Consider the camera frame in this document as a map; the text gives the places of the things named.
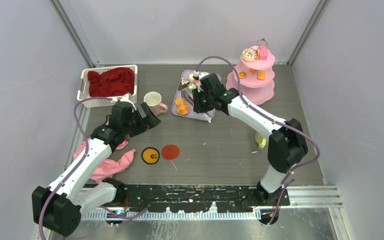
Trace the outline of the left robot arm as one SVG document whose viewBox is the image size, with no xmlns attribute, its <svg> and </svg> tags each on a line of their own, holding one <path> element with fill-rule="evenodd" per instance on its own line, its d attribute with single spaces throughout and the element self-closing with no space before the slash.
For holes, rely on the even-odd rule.
<svg viewBox="0 0 384 240">
<path fill-rule="evenodd" d="M 124 183 L 105 178 L 97 186 L 82 192 L 98 166 L 107 159 L 126 137 L 140 135 L 161 123 L 146 103 L 140 105 L 144 116 L 130 101 L 117 101 L 103 124 L 85 136 L 85 148 L 67 169 L 47 187 L 32 192 L 33 220 L 39 236 L 46 239 L 45 229 L 63 237 L 70 236 L 83 216 L 107 203 L 121 206 L 127 197 Z"/>
</svg>

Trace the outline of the pink square cake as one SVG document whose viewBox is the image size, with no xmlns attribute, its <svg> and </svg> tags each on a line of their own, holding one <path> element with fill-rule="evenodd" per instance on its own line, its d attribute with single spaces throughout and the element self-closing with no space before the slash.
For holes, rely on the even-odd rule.
<svg viewBox="0 0 384 240">
<path fill-rule="evenodd" d="M 266 45 L 264 45 L 264 46 L 259 46 L 259 48 L 258 48 L 258 59 L 260 60 L 260 61 L 265 61 L 265 60 L 267 60 L 267 58 L 268 58 L 268 50 L 267 50 L 267 46 Z"/>
</svg>

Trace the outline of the dark red towel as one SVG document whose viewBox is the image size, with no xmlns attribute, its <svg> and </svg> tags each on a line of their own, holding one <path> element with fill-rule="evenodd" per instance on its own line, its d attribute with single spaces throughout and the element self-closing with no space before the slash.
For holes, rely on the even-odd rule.
<svg viewBox="0 0 384 240">
<path fill-rule="evenodd" d="M 116 97 L 134 93 L 135 75 L 127 67 L 117 67 L 103 73 L 89 71 L 89 95 L 91 97 Z"/>
</svg>

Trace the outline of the white plastic basket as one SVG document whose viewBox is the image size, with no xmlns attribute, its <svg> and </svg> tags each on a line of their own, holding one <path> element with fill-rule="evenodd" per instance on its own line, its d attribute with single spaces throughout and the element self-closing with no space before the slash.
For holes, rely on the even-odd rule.
<svg viewBox="0 0 384 240">
<path fill-rule="evenodd" d="M 80 75 L 82 85 L 77 92 L 76 99 L 78 101 L 88 99 L 87 101 L 83 102 L 83 105 L 87 108 L 106 107 L 106 106 L 114 105 L 115 101 L 120 100 L 120 98 L 122 96 L 91 97 L 89 94 L 90 83 L 89 83 L 87 75 L 88 75 L 88 72 L 90 72 L 90 71 L 96 71 L 99 74 L 101 74 L 101 73 L 106 72 L 108 70 L 119 68 L 119 67 L 130 68 L 134 72 L 134 93 L 130 93 L 130 94 L 136 95 L 138 98 L 138 66 L 136 64 L 130 64 L 130 65 L 116 65 L 116 66 L 95 67 L 95 68 L 84 69 Z"/>
</svg>

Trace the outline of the red tomato coaster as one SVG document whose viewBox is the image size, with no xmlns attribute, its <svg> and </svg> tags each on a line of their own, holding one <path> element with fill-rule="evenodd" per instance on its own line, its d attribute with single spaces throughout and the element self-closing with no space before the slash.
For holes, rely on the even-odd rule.
<svg viewBox="0 0 384 240">
<path fill-rule="evenodd" d="M 161 155 L 166 160 L 174 160 L 180 155 L 180 148 L 174 144 L 167 144 L 162 148 Z"/>
</svg>

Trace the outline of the pink three-tier cake stand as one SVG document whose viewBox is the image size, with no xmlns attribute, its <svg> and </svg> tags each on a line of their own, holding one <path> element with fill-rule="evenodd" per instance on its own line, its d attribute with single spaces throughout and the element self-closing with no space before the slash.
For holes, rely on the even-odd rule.
<svg viewBox="0 0 384 240">
<path fill-rule="evenodd" d="M 244 61 L 240 55 L 240 61 L 234 67 L 234 70 L 228 74 L 226 80 L 226 88 L 235 88 L 242 92 L 249 101 L 256 105 L 261 105 L 269 101 L 274 96 L 274 77 L 273 65 L 275 63 L 275 56 L 268 49 L 268 42 L 265 38 L 257 40 L 257 44 L 251 47 L 259 50 L 259 46 L 266 46 L 268 57 L 267 60 L 255 60 L 252 62 Z M 250 69 L 255 69 L 254 75 L 251 74 Z M 244 71 L 247 74 L 246 78 L 240 79 L 239 72 Z M 258 80 L 258 71 L 265 71 L 265 80 Z"/>
</svg>

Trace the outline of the orange fish-shaped pastry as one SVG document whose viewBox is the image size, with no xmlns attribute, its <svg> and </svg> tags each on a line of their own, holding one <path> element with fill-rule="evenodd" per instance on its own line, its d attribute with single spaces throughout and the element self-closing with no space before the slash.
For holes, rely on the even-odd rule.
<svg viewBox="0 0 384 240">
<path fill-rule="evenodd" d="M 250 73 L 254 76 L 255 75 L 255 72 L 256 72 L 256 70 L 255 69 L 253 69 L 253 68 L 250 68 L 249 69 L 249 71 L 250 71 Z"/>
</svg>

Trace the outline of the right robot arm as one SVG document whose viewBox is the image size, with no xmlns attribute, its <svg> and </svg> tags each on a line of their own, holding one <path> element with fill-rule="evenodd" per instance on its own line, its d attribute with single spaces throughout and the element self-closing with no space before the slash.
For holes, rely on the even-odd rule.
<svg viewBox="0 0 384 240">
<path fill-rule="evenodd" d="M 301 123 L 268 113 L 235 88 L 226 89 L 214 73 L 193 71 L 191 75 L 197 83 L 192 91 L 195 113 L 221 111 L 241 120 L 267 141 L 269 167 L 257 184 L 257 198 L 261 204 L 271 205 L 286 174 L 308 153 Z"/>
</svg>

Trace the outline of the orange round bun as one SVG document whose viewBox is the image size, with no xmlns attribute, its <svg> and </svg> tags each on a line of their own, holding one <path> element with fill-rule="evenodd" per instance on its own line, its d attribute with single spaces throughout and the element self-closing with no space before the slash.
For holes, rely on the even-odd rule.
<svg viewBox="0 0 384 240">
<path fill-rule="evenodd" d="M 190 109 L 187 103 L 182 103 L 176 106 L 176 112 L 181 116 L 187 115 L 189 111 Z"/>
</svg>

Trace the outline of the sprinkled donut cake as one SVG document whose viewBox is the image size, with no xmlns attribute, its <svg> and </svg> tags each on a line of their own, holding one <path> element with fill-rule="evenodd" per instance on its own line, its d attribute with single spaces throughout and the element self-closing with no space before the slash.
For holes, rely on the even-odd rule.
<svg viewBox="0 0 384 240">
<path fill-rule="evenodd" d="M 241 58 L 246 62 L 254 62 L 259 59 L 259 51 L 252 47 L 244 48 L 241 53 Z"/>
</svg>

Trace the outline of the pink cloth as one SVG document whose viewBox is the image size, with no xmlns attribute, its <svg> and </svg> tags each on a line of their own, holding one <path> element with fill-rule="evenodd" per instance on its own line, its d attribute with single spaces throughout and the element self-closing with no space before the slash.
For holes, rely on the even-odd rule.
<svg viewBox="0 0 384 240">
<path fill-rule="evenodd" d="M 115 150 L 123 150 L 128 144 L 129 142 L 125 140 L 123 143 L 119 144 Z M 86 141 L 83 139 L 83 142 L 73 154 L 73 160 L 75 160 L 85 148 Z M 95 181 L 96 183 L 101 183 L 104 179 L 112 178 L 115 174 L 123 172 L 133 162 L 136 151 L 136 149 L 128 150 L 118 160 L 106 158 L 96 168 L 89 179 Z"/>
</svg>

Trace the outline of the chocolate cake slice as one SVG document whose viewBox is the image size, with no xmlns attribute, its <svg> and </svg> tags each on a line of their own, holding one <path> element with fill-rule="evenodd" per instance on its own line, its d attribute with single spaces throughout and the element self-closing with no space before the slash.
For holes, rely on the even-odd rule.
<svg viewBox="0 0 384 240">
<path fill-rule="evenodd" d="M 185 89 L 186 87 L 188 87 L 189 84 L 190 84 L 190 80 L 189 80 L 188 78 L 184 78 L 184 77 L 183 77 L 183 78 L 180 80 L 180 83 L 179 83 L 179 86 L 178 86 L 177 90 L 178 90 L 178 91 L 181 91 L 181 90 Z"/>
</svg>

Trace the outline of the orange square biscuit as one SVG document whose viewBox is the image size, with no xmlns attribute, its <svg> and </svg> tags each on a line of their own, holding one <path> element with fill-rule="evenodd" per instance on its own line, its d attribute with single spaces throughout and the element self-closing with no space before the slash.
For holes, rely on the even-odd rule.
<svg viewBox="0 0 384 240">
<path fill-rule="evenodd" d="M 266 79 L 266 72 L 264 70 L 259 70 L 257 73 L 257 79 L 264 81 Z"/>
</svg>

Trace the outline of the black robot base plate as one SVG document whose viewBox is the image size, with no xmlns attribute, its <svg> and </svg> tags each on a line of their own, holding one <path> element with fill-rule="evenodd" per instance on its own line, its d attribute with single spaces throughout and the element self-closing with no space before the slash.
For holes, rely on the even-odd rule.
<svg viewBox="0 0 384 240">
<path fill-rule="evenodd" d="M 217 213 L 247 213 L 257 207 L 289 206 L 288 193 L 264 199 L 261 191 L 251 185 L 145 185 L 126 184 L 123 195 L 105 207 L 121 207 L 132 212 L 147 208 L 150 213 L 206 213 L 215 206 Z"/>
</svg>

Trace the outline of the round orange lattice cookie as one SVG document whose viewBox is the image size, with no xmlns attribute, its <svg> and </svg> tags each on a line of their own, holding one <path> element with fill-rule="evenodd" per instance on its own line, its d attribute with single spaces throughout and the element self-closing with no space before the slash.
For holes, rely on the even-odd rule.
<svg viewBox="0 0 384 240">
<path fill-rule="evenodd" d="M 245 71 L 240 71 L 238 73 L 238 76 L 239 76 L 240 79 L 244 79 L 244 78 L 247 77 L 247 73 Z"/>
</svg>

